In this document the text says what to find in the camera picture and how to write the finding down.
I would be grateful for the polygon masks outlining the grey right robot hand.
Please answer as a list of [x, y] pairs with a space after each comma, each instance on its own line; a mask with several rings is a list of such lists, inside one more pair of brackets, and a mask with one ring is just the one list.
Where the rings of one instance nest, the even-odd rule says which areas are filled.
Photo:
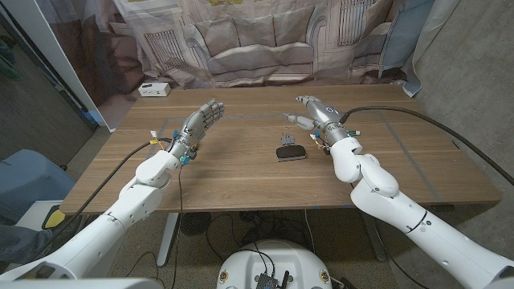
[[296, 100], [306, 107], [311, 117], [285, 113], [284, 115], [289, 121], [304, 130], [320, 130], [324, 134], [324, 142], [329, 148], [342, 140], [343, 145], [351, 153], [359, 154], [362, 151], [362, 146], [349, 135], [348, 130], [341, 123], [342, 115], [333, 106], [323, 103], [315, 96], [297, 96]]

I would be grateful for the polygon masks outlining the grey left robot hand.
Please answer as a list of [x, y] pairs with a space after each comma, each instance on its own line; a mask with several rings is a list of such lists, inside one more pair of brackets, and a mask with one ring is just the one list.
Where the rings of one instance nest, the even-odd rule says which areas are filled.
[[173, 143], [165, 151], [180, 160], [192, 148], [198, 146], [206, 131], [222, 118], [224, 112], [224, 103], [218, 103], [215, 99], [203, 104], [185, 120]]

